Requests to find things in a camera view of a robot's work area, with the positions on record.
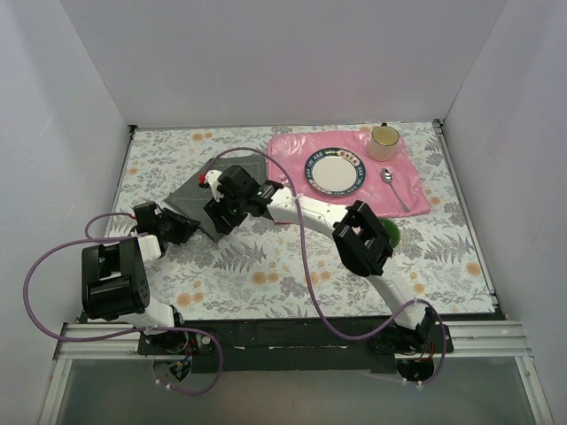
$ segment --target floral tablecloth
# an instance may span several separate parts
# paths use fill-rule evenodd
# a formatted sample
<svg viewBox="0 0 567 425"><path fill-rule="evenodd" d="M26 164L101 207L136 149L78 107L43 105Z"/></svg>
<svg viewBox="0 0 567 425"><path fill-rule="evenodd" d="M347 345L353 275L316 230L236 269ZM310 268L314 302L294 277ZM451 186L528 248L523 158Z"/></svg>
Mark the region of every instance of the floral tablecloth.
<svg viewBox="0 0 567 425"><path fill-rule="evenodd" d="M266 149L277 133L370 130L347 126L233 127L136 131L120 187L117 211L165 198L215 154L236 146ZM442 148L431 123L392 123L404 136L408 154L429 198L429 214L395 219L401 242L395 250L400 271L420 298L440 313L489 313L493 303L456 195ZM243 151L230 155L247 155ZM115 218L111 236L132 222ZM390 313L363 278L338 261L334 243L307 231L311 278L329 316ZM315 317L299 253L299 228L248 218L218 245L199 232L147 268L151 293L176 305L183 317L252 319Z"/></svg>

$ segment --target spoon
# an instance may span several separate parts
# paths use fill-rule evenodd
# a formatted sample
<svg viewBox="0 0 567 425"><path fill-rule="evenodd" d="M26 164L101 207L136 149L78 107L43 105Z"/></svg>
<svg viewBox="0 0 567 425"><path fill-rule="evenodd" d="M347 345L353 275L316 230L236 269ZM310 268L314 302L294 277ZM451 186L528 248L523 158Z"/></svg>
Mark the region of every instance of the spoon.
<svg viewBox="0 0 567 425"><path fill-rule="evenodd" d="M387 168L382 168L382 172L380 173L380 177L382 177L382 182L389 184L390 187L393 190L393 194L398 198L398 200L400 201L400 205L401 208L404 210L405 213L409 213L409 208L406 207L406 205L404 204L404 201L401 200L400 195L398 195L398 192L396 192L396 189L393 187L392 182L393 182L393 174L390 173Z"/></svg>

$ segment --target green cup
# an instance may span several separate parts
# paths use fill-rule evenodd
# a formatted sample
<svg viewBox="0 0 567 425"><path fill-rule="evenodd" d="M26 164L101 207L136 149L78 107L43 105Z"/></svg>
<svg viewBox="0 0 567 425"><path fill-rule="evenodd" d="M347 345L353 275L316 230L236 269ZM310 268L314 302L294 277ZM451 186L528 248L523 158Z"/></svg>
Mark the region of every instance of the green cup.
<svg viewBox="0 0 567 425"><path fill-rule="evenodd" d="M398 243L400 243L401 234L400 229L398 228L398 226L396 226L396 223L388 219L380 219L380 223L382 224L382 226L384 226L386 232L388 232L388 235L390 235L390 246L392 248L398 246Z"/></svg>

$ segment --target plate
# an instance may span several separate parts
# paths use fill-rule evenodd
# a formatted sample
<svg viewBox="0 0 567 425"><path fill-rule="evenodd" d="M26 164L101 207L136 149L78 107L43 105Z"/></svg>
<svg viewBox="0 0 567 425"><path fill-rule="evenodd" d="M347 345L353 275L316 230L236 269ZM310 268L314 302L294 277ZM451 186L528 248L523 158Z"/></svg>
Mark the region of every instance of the plate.
<svg viewBox="0 0 567 425"><path fill-rule="evenodd" d="M342 148L325 148L305 163L305 176L314 189L325 195L344 197L360 189L366 168L354 153Z"/></svg>

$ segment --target wall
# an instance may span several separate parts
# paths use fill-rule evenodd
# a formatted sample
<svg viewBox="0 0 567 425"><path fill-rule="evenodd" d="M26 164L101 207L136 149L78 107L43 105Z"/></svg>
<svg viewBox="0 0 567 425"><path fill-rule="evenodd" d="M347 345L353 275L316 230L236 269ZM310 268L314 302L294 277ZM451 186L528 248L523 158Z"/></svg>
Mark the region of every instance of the wall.
<svg viewBox="0 0 567 425"><path fill-rule="evenodd" d="M61 0L129 124L444 118L506 0Z"/></svg>
<svg viewBox="0 0 567 425"><path fill-rule="evenodd" d="M567 423L567 1L509 0L448 114L447 140L498 298Z"/></svg>
<svg viewBox="0 0 567 425"><path fill-rule="evenodd" d="M0 423L28 425L55 341L24 312L24 277L108 211L128 127L57 0L0 0L0 51ZM81 310L80 266L69 250L33 280L32 306L55 331Z"/></svg>

